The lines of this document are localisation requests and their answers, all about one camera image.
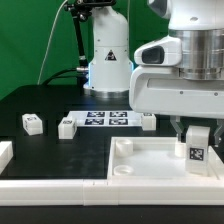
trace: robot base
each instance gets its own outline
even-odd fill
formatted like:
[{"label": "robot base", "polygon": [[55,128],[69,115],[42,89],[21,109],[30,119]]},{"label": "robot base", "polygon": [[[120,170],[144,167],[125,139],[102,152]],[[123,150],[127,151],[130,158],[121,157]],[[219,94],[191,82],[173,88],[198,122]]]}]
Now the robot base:
[{"label": "robot base", "polygon": [[95,89],[91,89],[87,85],[84,85],[83,88],[84,88],[84,94],[85,95],[100,97],[100,98],[105,98],[105,99],[127,98],[128,95],[129,95],[129,90],[113,91],[113,92],[98,91],[98,90],[95,90]]}]

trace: white cube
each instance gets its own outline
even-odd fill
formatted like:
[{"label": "white cube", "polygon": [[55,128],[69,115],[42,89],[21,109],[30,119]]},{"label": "white cube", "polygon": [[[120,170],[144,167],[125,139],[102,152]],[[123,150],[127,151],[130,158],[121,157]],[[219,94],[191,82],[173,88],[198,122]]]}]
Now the white cube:
[{"label": "white cube", "polygon": [[23,128],[29,135],[43,134],[43,123],[42,120],[36,114],[24,114]]},{"label": "white cube", "polygon": [[143,131],[156,130],[156,116],[154,114],[143,113],[141,115],[141,122]]},{"label": "white cube", "polygon": [[64,117],[58,126],[59,139],[73,139],[77,125],[72,117]]},{"label": "white cube", "polygon": [[12,142],[0,142],[0,174],[13,157]]}]

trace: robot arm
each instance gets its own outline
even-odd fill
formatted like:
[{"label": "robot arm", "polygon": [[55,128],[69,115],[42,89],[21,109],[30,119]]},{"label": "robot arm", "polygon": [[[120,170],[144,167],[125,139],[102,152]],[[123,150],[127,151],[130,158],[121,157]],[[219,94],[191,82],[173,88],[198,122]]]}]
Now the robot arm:
[{"label": "robot arm", "polygon": [[170,18],[170,0],[148,0],[148,5],[160,17]]}]

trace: white platform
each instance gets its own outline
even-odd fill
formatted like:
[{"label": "white platform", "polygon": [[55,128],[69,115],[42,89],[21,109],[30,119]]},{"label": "white platform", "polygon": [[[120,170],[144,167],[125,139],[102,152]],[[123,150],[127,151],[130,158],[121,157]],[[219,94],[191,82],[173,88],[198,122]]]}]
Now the white platform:
[{"label": "white platform", "polygon": [[[202,176],[185,171],[176,138],[128,138],[128,157],[115,154],[120,139],[127,138],[112,138],[106,180],[0,181],[0,205],[224,205],[224,165],[212,148]],[[121,165],[132,175],[115,175]]]}]

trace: white robot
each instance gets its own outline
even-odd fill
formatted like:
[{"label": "white robot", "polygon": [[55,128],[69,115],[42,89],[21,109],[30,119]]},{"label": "white robot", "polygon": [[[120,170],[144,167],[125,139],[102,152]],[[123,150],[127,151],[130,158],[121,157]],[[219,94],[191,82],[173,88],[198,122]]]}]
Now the white robot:
[{"label": "white robot", "polygon": [[[123,15],[111,7],[115,0],[76,0],[67,5],[76,27],[82,72],[88,72],[84,93],[103,98],[128,97],[133,64],[129,60],[129,29]],[[88,69],[78,21],[93,19],[94,58]]]},{"label": "white robot", "polygon": [[215,144],[224,130],[224,0],[148,0],[170,19],[169,35],[135,52],[130,105],[136,112],[218,119]]},{"label": "white robot", "polygon": [[89,64],[89,95],[117,98],[128,96],[132,62],[128,53],[128,23],[111,6],[92,10],[94,58]]}]

